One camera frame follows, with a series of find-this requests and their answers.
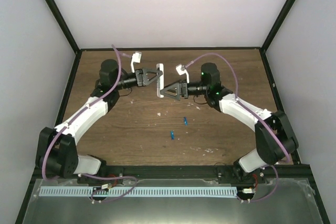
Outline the white remote control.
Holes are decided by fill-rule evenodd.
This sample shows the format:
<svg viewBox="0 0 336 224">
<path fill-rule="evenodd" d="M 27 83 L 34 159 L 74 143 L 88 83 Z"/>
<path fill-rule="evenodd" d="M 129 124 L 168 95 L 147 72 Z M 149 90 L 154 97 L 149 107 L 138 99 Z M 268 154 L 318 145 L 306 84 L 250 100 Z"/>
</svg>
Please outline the white remote control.
<svg viewBox="0 0 336 224">
<path fill-rule="evenodd" d="M 163 98 L 164 95 L 161 94 L 161 90 L 164 88 L 164 64 L 158 63 L 156 68 L 159 71 L 156 81 L 156 95 L 158 98 Z"/>
</svg>

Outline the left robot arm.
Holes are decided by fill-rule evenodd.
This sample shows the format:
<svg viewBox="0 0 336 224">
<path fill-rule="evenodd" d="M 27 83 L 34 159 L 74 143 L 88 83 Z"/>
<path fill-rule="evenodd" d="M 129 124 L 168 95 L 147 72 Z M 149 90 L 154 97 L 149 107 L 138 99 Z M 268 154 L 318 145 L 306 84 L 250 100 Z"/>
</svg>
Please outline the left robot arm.
<svg viewBox="0 0 336 224">
<path fill-rule="evenodd" d="M 95 184 L 102 184 L 107 178 L 107 170 L 101 167 L 102 160 L 79 155 L 77 145 L 83 135 L 113 109 L 120 98 L 120 90 L 146 87 L 152 82 L 157 82 L 158 90 L 163 89 L 163 64 L 158 63 L 155 69 L 132 69 L 125 73 L 120 61 L 103 61 L 95 89 L 85 104 L 61 124 L 45 127 L 40 132 L 36 166 L 41 168 L 43 179 L 47 174 L 61 178 L 88 174 Z"/>
</svg>

